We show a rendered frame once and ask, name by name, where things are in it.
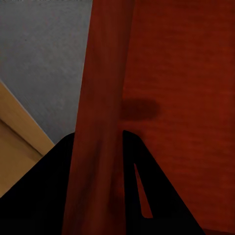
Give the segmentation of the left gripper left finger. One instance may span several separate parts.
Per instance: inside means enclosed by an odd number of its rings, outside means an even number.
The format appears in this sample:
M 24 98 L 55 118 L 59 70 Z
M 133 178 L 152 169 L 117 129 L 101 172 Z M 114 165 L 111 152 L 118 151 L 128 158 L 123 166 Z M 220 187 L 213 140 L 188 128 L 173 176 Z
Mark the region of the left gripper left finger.
M 61 235 L 74 135 L 62 138 L 0 198 L 0 235 Z

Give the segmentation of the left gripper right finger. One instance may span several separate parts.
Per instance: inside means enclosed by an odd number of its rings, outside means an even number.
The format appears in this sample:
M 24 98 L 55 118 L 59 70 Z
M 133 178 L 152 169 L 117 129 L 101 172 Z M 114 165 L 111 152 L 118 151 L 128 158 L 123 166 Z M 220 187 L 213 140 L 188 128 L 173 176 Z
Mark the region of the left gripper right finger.
M 126 235 L 206 235 L 141 138 L 123 131 Z M 141 213 L 134 163 L 153 218 Z

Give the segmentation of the storage box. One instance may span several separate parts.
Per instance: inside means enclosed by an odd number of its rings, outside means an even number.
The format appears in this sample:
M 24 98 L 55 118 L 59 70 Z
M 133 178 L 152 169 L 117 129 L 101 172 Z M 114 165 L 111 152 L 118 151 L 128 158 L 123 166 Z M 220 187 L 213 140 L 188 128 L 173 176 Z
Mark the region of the storage box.
M 235 235 L 235 0 L 93 0 L 61 235 L 126 235 L 124 130 L 206 235 Z

